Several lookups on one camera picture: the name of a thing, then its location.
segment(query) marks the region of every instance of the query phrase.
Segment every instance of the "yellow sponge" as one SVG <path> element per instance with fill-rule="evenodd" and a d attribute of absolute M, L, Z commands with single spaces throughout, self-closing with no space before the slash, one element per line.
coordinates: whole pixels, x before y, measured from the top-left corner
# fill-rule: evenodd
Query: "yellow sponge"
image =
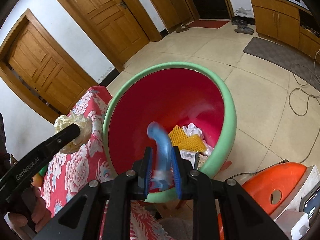
<path fill-rule="evenodd" d="M 177 146 L 179 147 L 179 150 L 185 149 L 185 150 L 194 151 L 194 152 L 203 152 L 206 150 L 203 141 L 197 134 L 187 137 L 182 142 L 180 142 Z"/>
<path fill-rule="evenodd" d="M 205 145 L 199 135 L 195 134 L 188 137 L 183 129 L 176 125 L 169 133 L 172 146 L 178 146 L 179 150 L 185 149 L 194 152 L 203 152 L 206 150 Z"/>
<path fill-rule="evenodd" d="M 183 140 L 187 139 L 188 136 L 185 134 L 185 132 L 183 131 L 182 127 L 176 125 L 172 129 L 172 131 L 169 133 L 169 138 L 171 140 L 172 146 L 177 146 Z"/>

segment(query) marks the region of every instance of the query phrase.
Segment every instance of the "human hand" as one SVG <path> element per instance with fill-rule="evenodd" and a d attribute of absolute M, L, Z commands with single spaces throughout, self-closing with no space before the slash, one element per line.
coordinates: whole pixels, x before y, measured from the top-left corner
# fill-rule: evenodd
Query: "human hand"
<path fill-rule="evenodd" d="M 51 219 L 51 212 L 45 207 L 45 201 L 41 197 L 41 192 L 37 187 L 33 187 L 33 193 L 36 197 L 36 205 L 31 214 L 33 222 L 36 224 L 35 231 L 39 232 Z M 21 228 L 27 225 L 28 220 L 24 215 L 16 214 L 13 212 L 8 213 L 9 222 L 11 227 L 17 232 L 21 233 Z"/>

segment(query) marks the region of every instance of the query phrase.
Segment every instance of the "tiled floor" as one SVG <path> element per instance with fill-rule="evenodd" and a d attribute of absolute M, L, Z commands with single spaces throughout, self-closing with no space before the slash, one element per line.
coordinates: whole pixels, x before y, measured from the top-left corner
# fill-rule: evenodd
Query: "tiled floor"
<path fill-rule="evenodd" d="M 114 95 L 136 73 L 170 61 L 197 63 L 217 73 L 230 89 L 237 112 L 236 140 L 228 158 L 232 165 L 215 177 L 219 180 L 260 170 L 282 159 L 302 161 L 320 125 L 320 106 L 315 99 L 310 99 L 304 117 L 290 109 L 289 93 L 299 86 L 289 71 L 243 53 L 257 34 L 235 33 L 234 29 L 231 23 L 220 29 L 190 28 L 151 42 L 125 64 L 124 72 L 108 86 Z M 310 86 L 305 90 L 320 94 Z M 305 94 L 295 91 L 291 102 L 298 113 L 305 112 Z M 319 151 L 320 141 L 304 164 L 320 164 Z M 246 178 L 239 176 L 237 180 L 244 182 Z"/>

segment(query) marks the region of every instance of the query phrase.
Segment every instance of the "barcode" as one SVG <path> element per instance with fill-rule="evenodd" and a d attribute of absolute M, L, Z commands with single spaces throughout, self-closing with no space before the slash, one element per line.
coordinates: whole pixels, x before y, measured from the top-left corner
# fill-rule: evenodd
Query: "barcode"
<path fill-rule="evenodd" d="M 195 156 L 193 154 L 184 153 L 184 152 L 181 153 L 181 156 L 187 157 L 187 158 L 190 158 L 190 159 L 194 159 L 195 158 Z"/>

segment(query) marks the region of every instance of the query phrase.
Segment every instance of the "red floral fabric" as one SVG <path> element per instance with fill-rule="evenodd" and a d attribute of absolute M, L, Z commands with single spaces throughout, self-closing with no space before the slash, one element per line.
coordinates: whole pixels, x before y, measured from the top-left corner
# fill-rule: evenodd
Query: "red floral fabric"
<path fill-rule="evenodd" d="M 103 86 L 91 87 L 72 111 L 92 120 L 87 144 L 70 155 L 57 153 L 49 163 L 41 188 L 47 208 L 55 215 L 90 180 L 112 180 L 102 142 L 102 126 L 111 95 Z M 131 240 L 170 240 L 162 226 L 137 202 L 131 207 Z"/>

